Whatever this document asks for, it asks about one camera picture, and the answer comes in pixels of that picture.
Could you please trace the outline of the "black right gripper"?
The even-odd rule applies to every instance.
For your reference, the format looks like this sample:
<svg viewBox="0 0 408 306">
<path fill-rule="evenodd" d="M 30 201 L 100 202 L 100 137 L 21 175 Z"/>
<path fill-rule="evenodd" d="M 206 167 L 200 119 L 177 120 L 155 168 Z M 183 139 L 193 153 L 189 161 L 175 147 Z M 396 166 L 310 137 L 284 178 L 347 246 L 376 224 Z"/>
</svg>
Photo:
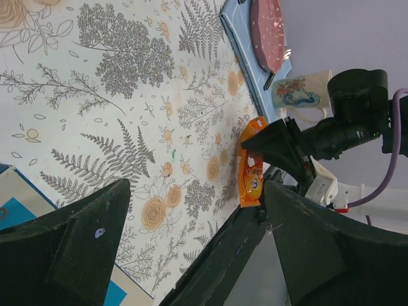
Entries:
<svg viewBox="0 0 408 306">
<path fill-rule="evenodd" d="M 314 181 L 311 156 L 338 159 L 344 151 L 379 137 L 382 153 L 392 152 L 396 119 L 387 72 L 349 69 L 331 78 L 327 89 L 332 117 L 303 132 L 294 119 L 279 119 L 244 141 L 242 148 L 261 154 L 264 162 L 286 171 L 300 185 Z"/>
</svg>

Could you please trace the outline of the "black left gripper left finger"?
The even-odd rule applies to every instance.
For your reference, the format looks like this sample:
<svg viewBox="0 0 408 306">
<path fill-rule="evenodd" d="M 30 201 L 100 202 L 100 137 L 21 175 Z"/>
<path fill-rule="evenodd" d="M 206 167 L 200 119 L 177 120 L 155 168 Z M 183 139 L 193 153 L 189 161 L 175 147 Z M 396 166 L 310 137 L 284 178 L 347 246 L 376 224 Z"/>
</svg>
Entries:
<svg viewBox="0 0 408 306">
<path fill-rule="evenodd" d="M 1 305 L 103 305 L 130 181 L 1 230 Z"/>
</svg>

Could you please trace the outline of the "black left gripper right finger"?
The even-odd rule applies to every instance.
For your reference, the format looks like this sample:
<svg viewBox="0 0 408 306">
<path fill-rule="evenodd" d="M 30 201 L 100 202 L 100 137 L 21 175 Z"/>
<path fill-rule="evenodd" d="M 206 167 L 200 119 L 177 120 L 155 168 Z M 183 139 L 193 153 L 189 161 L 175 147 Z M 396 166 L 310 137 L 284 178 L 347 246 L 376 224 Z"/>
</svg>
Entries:
<svg viewBox="0 0 408 306">
<path fill-rule="evenodd" d="M 292 305 L 407 305 L 407 235 L 264 188 Z"/>
</svg>

